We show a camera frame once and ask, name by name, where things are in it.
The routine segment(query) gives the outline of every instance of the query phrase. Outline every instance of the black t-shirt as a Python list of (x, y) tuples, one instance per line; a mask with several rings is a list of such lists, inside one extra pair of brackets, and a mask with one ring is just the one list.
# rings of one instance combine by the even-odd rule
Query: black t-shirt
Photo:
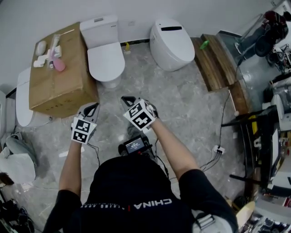
[(231, 208), (202, 171), (186, 172), (179, 186), (181, 200), (147, 157), (110, 159), (97, 169), (84, 205), (76, 194), (59, 191), (43, 232), (192, 232), (192, 209), (222, 217), (237, 231)]

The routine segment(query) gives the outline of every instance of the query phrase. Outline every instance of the cardboard box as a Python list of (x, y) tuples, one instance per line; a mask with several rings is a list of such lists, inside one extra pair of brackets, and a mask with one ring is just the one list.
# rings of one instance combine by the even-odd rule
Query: cardboard box
[[(47, 62), (42, 68), (31, 67), (29, 108), (53, 117), (68, 117), (77, 113), (80, 106), (99, 102), (95, 79), (88, 69), (87, 47), (80, 32), (80, 23), (61, 29), (40, 41), (46, 41), (47, 50), (54, 34), (60, 36), (61, 60), (66, 68), (62, 72), (48, 70)], [(33, 55), (32, 64), (37, 60)]]

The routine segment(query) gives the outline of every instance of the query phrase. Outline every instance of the shoe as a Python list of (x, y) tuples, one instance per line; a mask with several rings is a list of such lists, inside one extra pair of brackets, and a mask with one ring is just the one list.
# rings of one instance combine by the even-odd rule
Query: shoe
[(238, 49), (238, 46), (239, 46), (239, 45), (240, 45), (240, 44), (236, 42), (236, 43), (235, 43), (235, 48), (236, 48), (236, 50), (238, 51), (238, 53), (241, 54), (241, 51)]

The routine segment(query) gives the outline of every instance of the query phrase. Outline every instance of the toilet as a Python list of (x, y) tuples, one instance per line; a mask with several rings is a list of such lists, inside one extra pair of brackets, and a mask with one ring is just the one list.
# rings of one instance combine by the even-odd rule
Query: toilet
[(30, 68), (18, 75), (16, 89), (16, 117), (22, 127), (37, 127), (50, 122), (50, 116), (29, 109)]
[(15, 100), (0, 91), (0, 139), (15, 128)]
[(106, 88), (118, 86), (125, 67), (117, 21), (116, 15), (108, 15), (80, 23), (88, 48), (90, 74)]
[(165, 71), (178, 70), (195, 57), (192, 41), (177, 21), (159, 19), (151, 29), (151, 54), (160, 68)]

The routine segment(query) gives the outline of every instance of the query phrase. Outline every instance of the white wall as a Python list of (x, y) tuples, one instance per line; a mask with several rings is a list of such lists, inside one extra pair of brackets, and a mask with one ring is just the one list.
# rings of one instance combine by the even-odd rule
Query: white wall
[[(114, 13), (120, 41), (149, 38), (154, 21), (177, 19), (190, 36), (242, 31), (270, 0), (3, 0), (0, 4), (0, 90), (16, 87), (18, 74), (30, 66), (35, 43), (76, 21)], [(128, 23), (135, 20), (135, 26)]]

